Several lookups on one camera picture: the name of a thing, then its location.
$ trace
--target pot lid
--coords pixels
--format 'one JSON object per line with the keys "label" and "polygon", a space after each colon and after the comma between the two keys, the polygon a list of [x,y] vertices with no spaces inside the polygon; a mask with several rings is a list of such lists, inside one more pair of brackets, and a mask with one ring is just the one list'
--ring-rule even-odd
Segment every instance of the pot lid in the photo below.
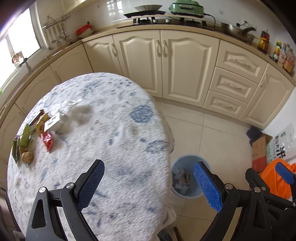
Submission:
{"label": "pot lid", "polygon": [[192,0],[176,0],[176,3],[189,4],[189,5],[195,5],[195,6],[200,6],[201,7],[201,5],[199,5],[197,1],[192,1]]}

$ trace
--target chair leg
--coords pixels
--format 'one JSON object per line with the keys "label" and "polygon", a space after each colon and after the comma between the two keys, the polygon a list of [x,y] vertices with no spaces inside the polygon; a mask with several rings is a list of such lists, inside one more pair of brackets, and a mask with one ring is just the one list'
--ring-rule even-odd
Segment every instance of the chair leg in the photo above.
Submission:
{"label": "chair leg", "polygon": [[177,240],[178,241],[184,241],[184,239],[182,238],[180,232],[179,232],[179,229],[177,227],[174,227],[174,231],[175,231],[175,235],[177,237]]}

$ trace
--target red candy wrapper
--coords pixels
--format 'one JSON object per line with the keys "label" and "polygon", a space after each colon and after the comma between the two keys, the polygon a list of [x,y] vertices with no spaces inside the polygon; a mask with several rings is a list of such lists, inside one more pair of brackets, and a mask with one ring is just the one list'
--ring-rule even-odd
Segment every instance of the red candy wrapper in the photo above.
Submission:
{"label": "red candy wrapper", "polygon": [[47,151],[50,150],[53,142],[52,135],[49,133],[49,131],[44,131],[40,134],[41,140],[46,146]]}

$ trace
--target white and blue tablecloth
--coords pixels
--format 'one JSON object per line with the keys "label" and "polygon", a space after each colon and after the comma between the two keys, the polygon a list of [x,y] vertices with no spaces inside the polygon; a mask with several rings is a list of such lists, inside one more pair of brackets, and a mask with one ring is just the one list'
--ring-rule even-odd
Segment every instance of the white and blue tablecloth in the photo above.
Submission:
{"label": "white and blue tablecloth", "polygon": [[[80,112],[56,133],[50,152],[38,138],[34,160],[27,166],[12,156],[8,194],[18,225],[26,234],[40,187],[64,187],[86,172],[96,159],[105,174],[90,205],[82,210],[100,241],[153,240],[167,219],[166,197],[171,176],[169,129],[153,98],[125,77],[93,73],[54,87],[30,111],[18,134],[40,109],[46,112],[65,100],[82,99]],[[59,208],[68,240],[75,240]]]}

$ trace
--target green electric cooker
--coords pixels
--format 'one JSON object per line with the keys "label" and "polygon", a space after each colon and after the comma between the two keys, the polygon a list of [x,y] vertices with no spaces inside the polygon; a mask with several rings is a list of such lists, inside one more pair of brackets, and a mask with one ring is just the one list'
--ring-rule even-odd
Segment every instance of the green electric cooker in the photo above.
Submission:
{"label": "green electric cooker", "polygon": [[197,1],[192,0],[177,0],[169,7],[172,14],[204,17],[204,8]]}

